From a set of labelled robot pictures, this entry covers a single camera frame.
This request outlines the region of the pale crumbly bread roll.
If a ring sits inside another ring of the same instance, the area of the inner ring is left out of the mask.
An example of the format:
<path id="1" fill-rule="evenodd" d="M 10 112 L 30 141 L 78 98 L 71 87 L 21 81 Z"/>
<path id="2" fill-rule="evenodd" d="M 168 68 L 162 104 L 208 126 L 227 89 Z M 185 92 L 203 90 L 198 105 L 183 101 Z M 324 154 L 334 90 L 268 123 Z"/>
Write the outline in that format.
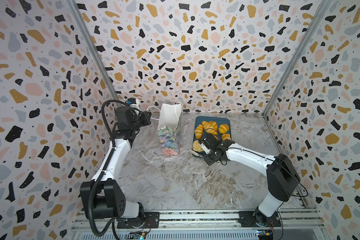
<path id="1" fill-rule="evenodd" d="M 195 140 L 193 142 L 193 151 L 197 153 L 202 153 L 204 151 L 199 143 L 199 140 Z"/>

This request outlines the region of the white floral paper bag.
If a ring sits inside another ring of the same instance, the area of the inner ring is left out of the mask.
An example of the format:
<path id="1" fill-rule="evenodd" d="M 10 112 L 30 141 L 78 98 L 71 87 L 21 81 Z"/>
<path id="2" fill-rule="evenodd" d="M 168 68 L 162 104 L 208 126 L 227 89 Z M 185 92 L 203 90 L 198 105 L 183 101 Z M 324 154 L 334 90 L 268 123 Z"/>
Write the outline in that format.
<path id="1" fill-rule="evenodd" d="M 159 121 L 158 123 L 158 136 L 163 155 L 177 156 L 180 154 L 180 116 L 183 109 L 183 104 L 177 102 L 174 105 L 162 104 L 159 109 L 156 106 L 149 106 L 150 109 L 158 111 L 159 118 L 151 118 Z"/>

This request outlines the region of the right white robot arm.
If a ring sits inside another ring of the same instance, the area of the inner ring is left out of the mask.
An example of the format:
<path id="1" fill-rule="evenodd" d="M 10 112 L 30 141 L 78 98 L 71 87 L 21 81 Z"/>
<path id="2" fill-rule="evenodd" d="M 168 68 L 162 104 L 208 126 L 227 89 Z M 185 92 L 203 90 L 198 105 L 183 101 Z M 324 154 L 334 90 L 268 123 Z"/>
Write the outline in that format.
<path id="1" fill-rule="evenodd" d="M 245 148 L 232 140 L 205 133 L 194 141 L 193 152 L 211 166 L 214 163 L 237 162 L 258 171 L 267 178 L 268 193 L 255 210 L 255 215 L 269 219 L 293 196 L 300 184 L 291 160 L 283 155 L 271 156 Z"/>

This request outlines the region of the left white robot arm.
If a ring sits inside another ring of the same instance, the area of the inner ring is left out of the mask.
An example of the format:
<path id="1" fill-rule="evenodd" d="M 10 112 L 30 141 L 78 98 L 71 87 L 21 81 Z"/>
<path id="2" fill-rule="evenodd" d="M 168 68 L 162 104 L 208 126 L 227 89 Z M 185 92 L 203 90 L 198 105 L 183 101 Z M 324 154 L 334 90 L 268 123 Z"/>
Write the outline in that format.
<path id="1" fill-rule="evenodd" d="M 108 218 L 143 220 L 145 215 L 143 205 L 127 201 L 117 179 L 140 128 L 151 124 L 151 115 L 147 111 L 140 111 L 138 104 L 123 105 L 115 110 L 116 123 L 113 127 L 103 115 L 110 134 L 110 146 L 97 173 L 80 187 L 88 220 Z"/>

